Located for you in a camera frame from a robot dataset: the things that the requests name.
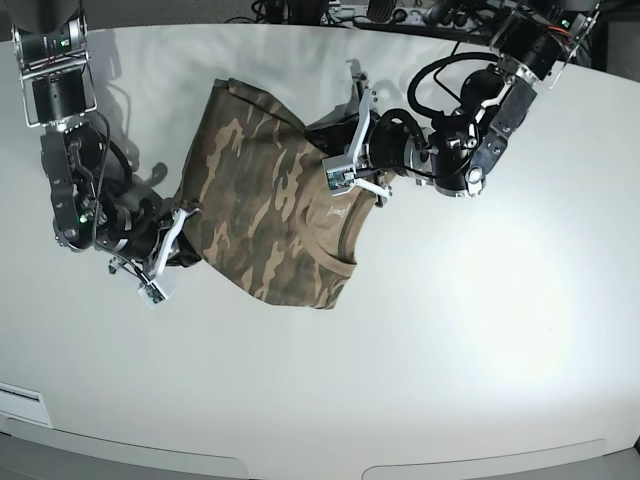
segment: camouflage t-shirt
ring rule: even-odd
[[[176,201],[197,202],[184,233],[196,252],[254,297],[333,308],[355,268],[356,237],[375,203],[332,197],[326,157],[269,93],[218,82],[193,140]]]

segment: t-shirt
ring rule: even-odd
[[[333,197],[304,124],[267,92],[217,82],[193,140],[177,204],[199,203],[184,233],[201,257],[273,305],[333,308],[375,195]]]

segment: white tabletop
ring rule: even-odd
[[[163,196],[215,79],[267,89],[310,123],[349,99],[347,60],[383,111],[407,107],[412,76],[451,47],[275,26],[90,35],[101,110],[140,177],[167,166]],[[637,438],[640,85],[568,68],[479,198],[394,181],[333,311],[268,306],[204,263],[173,270],[178,291],[151,311],[106,255],[57,246],[9,44],[0,65],[0,381],[42,392],[56,428],[280,480]],[[480,67],[444,78],[459,88]],[[454,107],[429,82],[419,92]]]

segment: camouflage fabric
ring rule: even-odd
[[[375,196],[354,189],[332,197],[326,155],[304,133],[270,94],[235,80],[217,84],[176,201],[202,204],[184,232],[236,285],[274,305],[333,308]]]

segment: white table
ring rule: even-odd
[[[128,124],[141,177],[167,165],[163,196],[215,79],[268,89],[310,123],[349,99],[347,60],[386,110],[451,46],[275,26],[90,35],[101,109]],[[270,307],[204,263],[174,270],[179,290],[151,311],[106,255],[54,241],[13,62],[1,45],[0,381],[42,392],[56,428],[232,456],[280,480],[637,438],[640,85],[569,68],[480,198],[395,181],[333,311]],[[478,67],[444,78],[458,88]],[[453,108],[436,88],[423,101]]]

